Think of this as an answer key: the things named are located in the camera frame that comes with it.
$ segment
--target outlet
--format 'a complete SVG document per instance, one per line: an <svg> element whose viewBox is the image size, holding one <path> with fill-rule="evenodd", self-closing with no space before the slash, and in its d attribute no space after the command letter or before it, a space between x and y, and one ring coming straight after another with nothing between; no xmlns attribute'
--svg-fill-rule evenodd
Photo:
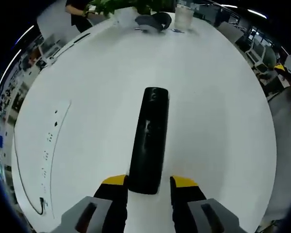
<svg viewBox="0 0 291 233"><path fill-rule="evenodd" d="M47 126L47 133L44 137L41 165L41 186L44 198L45 213L52 212L53 218L55 218L55 216L53 213L51 199L51 168L58 135L70 105L71 101L59 101L52 106L50 110L51 117Z"/></svg>

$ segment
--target office desk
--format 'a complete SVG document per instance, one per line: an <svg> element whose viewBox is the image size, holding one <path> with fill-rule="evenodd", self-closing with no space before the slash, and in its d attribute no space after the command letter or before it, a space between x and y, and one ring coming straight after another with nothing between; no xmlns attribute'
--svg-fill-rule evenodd
<svg viewBox="0 0 291 233"><path fill-rule="evenodd" d="M39 168L52 105L71 102L51 165L52 213L39 216L28 204L13 152L16 197L33 227L52 230L62 213L92 196L104 179L128 172L144 89L158 86L170 94L160 192L129 192L125 232L173 232L174 174L193 178L206 197L254 232L273 188L275 133L260 84L237 49L196 18L190 33L120 30L110 20L83 34L88 32L39 74L18 115L19 166L39 209Z"/></svg>

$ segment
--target black cylindrical object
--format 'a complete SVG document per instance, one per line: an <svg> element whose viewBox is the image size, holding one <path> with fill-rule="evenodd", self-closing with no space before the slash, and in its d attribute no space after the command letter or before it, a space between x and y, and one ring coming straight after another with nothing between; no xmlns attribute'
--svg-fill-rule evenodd
<svg viewBox="0 0 291 233"><path fill-rule="evenodd" d="M168 91L145 89L130 162L128 189L156 194L161 182L167 132Z"/></svg>

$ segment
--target black shirt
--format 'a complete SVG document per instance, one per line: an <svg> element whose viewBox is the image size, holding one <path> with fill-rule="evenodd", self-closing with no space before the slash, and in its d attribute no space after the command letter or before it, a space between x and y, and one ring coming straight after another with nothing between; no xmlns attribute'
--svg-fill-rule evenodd
<svg viewBox="0 0 291 233"><path fill-rule="evenodd" d="M75 8L83 11L89 2L90 2L90 0L67 0L66 6L71 5ZM71 25L83 23L85 20L87 21L87 19L84 18L83 16L71 15Z"/></svg>

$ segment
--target yellow object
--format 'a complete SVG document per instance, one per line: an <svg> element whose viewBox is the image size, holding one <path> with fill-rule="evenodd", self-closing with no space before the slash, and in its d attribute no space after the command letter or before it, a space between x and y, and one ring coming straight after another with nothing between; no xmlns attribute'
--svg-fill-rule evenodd
<svg viewBox="0 0 291 233"><path fill-rule="evenodd" d="M283 65L281 65L281 64L276 65L276 66L274 67L274 69L281 69L281 70L283 70L283 71L286 71L285 68L283 67Z"/></svg>
<svg viewBox="0 0 291 233"><path fill-rule="evenodd" d="M123 185L125 177L126 177L126 175L111 176L111 177L105 179L102 183Z"/></svg>
<svg viewBox="0 0 291 233"><path fill-rule="evenodd" d="M198 186L198 184L190 178L181 176L172 176L172 178L175 180L176 188Z"/></svg>

